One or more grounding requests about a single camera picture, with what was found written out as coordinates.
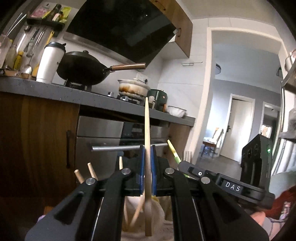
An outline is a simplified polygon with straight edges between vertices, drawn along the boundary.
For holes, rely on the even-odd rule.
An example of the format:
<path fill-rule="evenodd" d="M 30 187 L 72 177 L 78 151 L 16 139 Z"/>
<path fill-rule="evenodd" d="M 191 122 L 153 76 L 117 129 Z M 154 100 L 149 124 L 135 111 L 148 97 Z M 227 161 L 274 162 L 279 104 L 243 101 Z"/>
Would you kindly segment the person right hand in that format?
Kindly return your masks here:
<path fill-rule="evenodd" d="M 264 211 L 257 211 L 250 215 L 261 227 L 267 230 L 270 227 L 269 219 Z"/>

